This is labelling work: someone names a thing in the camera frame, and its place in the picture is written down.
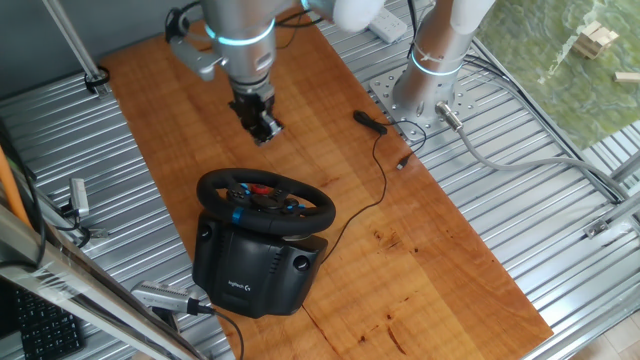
wooden blocks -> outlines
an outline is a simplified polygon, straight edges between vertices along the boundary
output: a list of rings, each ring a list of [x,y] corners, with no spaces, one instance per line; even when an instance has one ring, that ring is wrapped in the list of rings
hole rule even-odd
[[[572,49],[580,55],[593,60],[611,47],[611,44],[618,36],[615,32],[594,21],[582,30]]]
[[[615,82],[626,82],[640,84],[640,73],[621,73],[616,72],[613,76]]]

black knob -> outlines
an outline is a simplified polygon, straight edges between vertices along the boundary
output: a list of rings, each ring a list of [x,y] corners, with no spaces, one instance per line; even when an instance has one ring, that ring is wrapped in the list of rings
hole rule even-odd
[[[307,271],[309,270],[309,267],[311,267],[311,263],[309,262],[309,259],[300,255],[297,258],[293,259],[293,266],[298,271]]]

logitech steering wheel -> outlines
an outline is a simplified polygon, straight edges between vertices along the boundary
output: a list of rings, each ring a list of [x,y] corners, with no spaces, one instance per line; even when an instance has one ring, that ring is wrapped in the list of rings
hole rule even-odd
[[[226,198],[219,189],[227,190]],[[209,172],[198,182],[197,194],[202,206],[220,220],[263,234],[309,235],[327,229],[336,216],[335,205],[322,191],[262,170]]]

white cable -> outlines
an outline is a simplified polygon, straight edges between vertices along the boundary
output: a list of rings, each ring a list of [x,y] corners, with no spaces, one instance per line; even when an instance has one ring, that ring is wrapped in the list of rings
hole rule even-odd
[[[464,142],[464,145],[467,147],[467,149],[469,149],[469,152],[471,153],[471,155],[473,155],[473,157],[475,157],[482,164],[492,169],[518,171],[518,170],[526,170],[526,169],[541,166],[541,165],[567,164],[567,165],[583,168],[585,170],[590,171],[594,175],[599,176],[600,179],[604,181],[605,184],[609,186],[611,189],[615,190],[615,192],[618,193],[620,197],[622,197],[625,200],[629,198],[629,195],[627,194],[627,192],[609,175],[605,174],[595,166],[591,164],[587,164],[584,161],[580,161],[577,159],[554,157],[554,158],[547,158],[547,159],[541,159],[541,160],[534,160],[534,161],[530,161],[522,164],[513,164],[513,165],[496,164],[494,162],[487,160],[484,156],[482,156],[478,152],[478,150],[476,150],[476,148],[473,146],[473,144],[471,144],[471,141],[469,141],[467,134],[464,132],[462,128],[458,129],[457,133],[458,135],[460,135],[460,138],[462,139],[462,142]]]
[[[493,81],[495,79],[501,79],[503,81],[509,81],[509,79],[503,78],[503,77],[499,77],[499,76],[496,76],[495,78],[489,78],[489,77],[485,76],[484,74],[480,74],[480,73],[476,73],[476,74],[479,74],[481,78],[488,78],[489,80],[488,81],[480,80],[480,78],[472,78],[471,80],[480,82],[480,83],[485,84],[485,85],[494,86],[494,87],[497,87],[497,88],[502,89],[502,90],[505,90],[508,93],[510,93],[516,99],[520,99],[521,98],[521,95],[518,94],[510,86],[503,85],[503,84],[501,84],[499,82]],[[533,109],[531,109],[529,104],[527,104],[525,101],[520,101],[520,103],[531,114],[535,114],[535,111],[533,111]],[[611,178],[609,175],[605,174],[604,172],[602,172],[601,170],[599,170],[595,166],[593,166],[591,164],[588,164],[588,163],[586,163],[584,161],[577,160],[577,159],[569,159],[569,158],[548,158],[548,159],[542,159],[542,160],[533,161],[533,162],[530,162],[530,163],[516,164],[516,165],[495,164],[495,163],[490,162],[486,158],[482,157],[482,155],[480,153],[478,153],[478,151],[473,147],[473,145],[471,144],[471,142],[467,138],[466,133],[464,133],[464,130],[460,129],[458,131],[458,134],[460,134],[460,137],[462,138],[462,141],[464,142],[464,144],[469,149],[469,152],[471,152],[471,154],[478,161],[480,161],[481,163],[483,163],[483,164],[485,164],[485,165],[487,165],[487,166],[489,166],[489,167],[491,167],[493,169],[496,169],[496,170],[524,170],[526,168],[534,167],[534,166],[564,163],[564,164],[568,164],[568,165],[571,165],[571,166],[580,167],[580,168],[583,168],[583,169],[586,169],[586,170],[592,172],[593,174],[595,174],[595,175],[597,175],[599,177],[599,180],[601,180],[601,182],[603,183],[604,186],[608,187],[610,190],[614,190],[616,193],[618,193],[618,195],[620,197],[622,197],[625,200],[629,198],[629,195],[627,194],[627,192],[613,178]]]

metal grating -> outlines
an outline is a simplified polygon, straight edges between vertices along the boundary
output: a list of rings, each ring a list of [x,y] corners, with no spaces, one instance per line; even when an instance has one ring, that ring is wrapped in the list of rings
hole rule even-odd
[[[432,3],[416,1],[418,13]],[[409,25],[394,44],[368,31],[346,34],[335,26],[320,25],[367,90],[370,79],[407,62],[413,35],[408,6],[397,0],[387,1],[386,7]],[[463,122],[478,150],[503,164],[567,156],[558,142],[567,141],[564,135],[491,80],[486,72],[471,66],[465,66],[459,76],[459,84],[477,103],[477,113]],[[378,100],[372,91],[370,94]],[[640,282],[640,238],[635,225],[629,222],[612,230],[617,233],[609,234],[607,243],[585,235],[583,229],[614,205],[583,173],[564,165],[498,172],[479,164],[448,127],[430,125],[425,129],[428,141],[417,155],[551,326],[556,336],[550,342],[569,339],[588,319],[611,308],[621,294]],[[609,172],[640,148],[640,132],[612,138],[598,146],[619,150],[616,145],[635,142],[625,150],[599,153],[606,158]],[[639,179],[640,173],[627,186]],[[619,320],[608,321],[605,328]]]
[[[127,289],[142,280],[197,288],[191,260],[113,96],[98,99],[77,75],[0,102],[0,117],[38,175],[38,188],[57,205],[68,202],[70,177],[86,180],[91,214],[82,225],[109,231],[108,240],[85,248],[99,266]],[[125,359],[135,353],[83,325],[87,346],[69,359]],[[180,329],[203,354],[234,359],[216,317],[183,315]],[[19,336],[1,344],[3,359],[24,358]]]

